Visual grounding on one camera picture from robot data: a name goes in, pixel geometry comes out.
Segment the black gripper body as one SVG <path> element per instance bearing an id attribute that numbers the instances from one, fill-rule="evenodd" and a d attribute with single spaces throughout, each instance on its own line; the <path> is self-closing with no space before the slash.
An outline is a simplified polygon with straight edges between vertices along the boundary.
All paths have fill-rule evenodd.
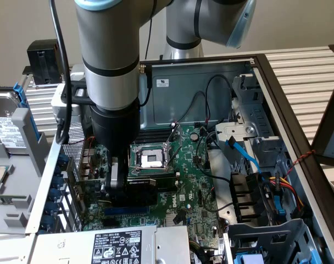
<path id="1" fill-rule="evenodd" d="M 93 133 L 96 140 L 111 153 L 120 156 L 140 132 L 140 101 L 135 99 L 128 107 L 117 111 L 91 106 Z"/>

